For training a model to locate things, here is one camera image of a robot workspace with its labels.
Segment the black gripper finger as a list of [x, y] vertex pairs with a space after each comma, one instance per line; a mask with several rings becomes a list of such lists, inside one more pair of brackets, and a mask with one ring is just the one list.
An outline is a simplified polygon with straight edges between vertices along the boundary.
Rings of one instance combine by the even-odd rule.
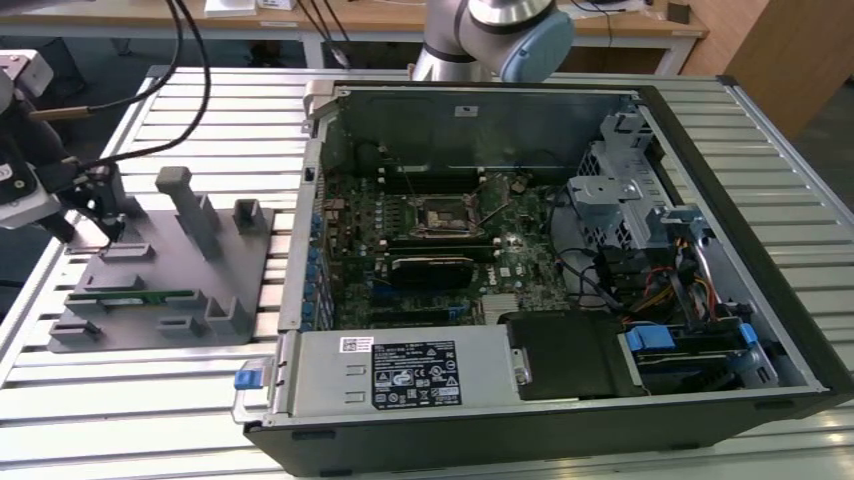
[[74, 240], [74, 226], [65, 219], [68, 208], [60, 206], [58, 210], [40, 219], [40, 227], [57, 239], [62, 244], [68, 244]]
[[116, 241], [124, 230], [124, 204], [126, 194], [117, 167], [96, 167], [86, 171], [80, 186], [85, 201], [84, 215], [98, 227], [109, 241]]

